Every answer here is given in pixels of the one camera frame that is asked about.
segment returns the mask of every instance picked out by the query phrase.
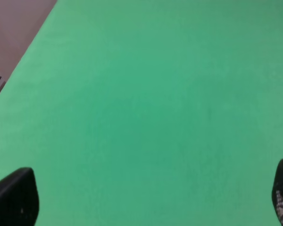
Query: green backdrop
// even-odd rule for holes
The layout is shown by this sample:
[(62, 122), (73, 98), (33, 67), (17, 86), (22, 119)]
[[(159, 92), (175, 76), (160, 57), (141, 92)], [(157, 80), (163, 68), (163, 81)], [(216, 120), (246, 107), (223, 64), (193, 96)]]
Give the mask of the green backdrop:
[(59, 0), (0, 94), (0, 179), (38, 226), (276, 226), (283, 0)]

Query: green surface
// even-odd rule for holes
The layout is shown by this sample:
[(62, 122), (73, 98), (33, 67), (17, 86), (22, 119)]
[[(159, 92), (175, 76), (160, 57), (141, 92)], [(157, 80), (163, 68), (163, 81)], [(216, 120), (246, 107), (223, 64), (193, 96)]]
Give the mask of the green surface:
[(276, 226), (283, 0), (60, 0), (0, 95), (38, 226)]

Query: green mat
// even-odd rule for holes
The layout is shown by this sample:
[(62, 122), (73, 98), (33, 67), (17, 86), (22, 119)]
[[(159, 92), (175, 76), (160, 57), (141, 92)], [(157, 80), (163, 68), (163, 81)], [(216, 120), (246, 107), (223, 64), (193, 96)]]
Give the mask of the green mat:
[(276, 226), (283, 1), (60, 0), (0, 95), (38, 226)]

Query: floor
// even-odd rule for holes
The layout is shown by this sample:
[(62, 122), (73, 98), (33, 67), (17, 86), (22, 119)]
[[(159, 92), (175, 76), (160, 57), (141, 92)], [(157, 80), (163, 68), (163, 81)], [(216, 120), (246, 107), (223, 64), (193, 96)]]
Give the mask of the floor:
[(0, 73), (8, 80), (56, 0), (0, 0)]

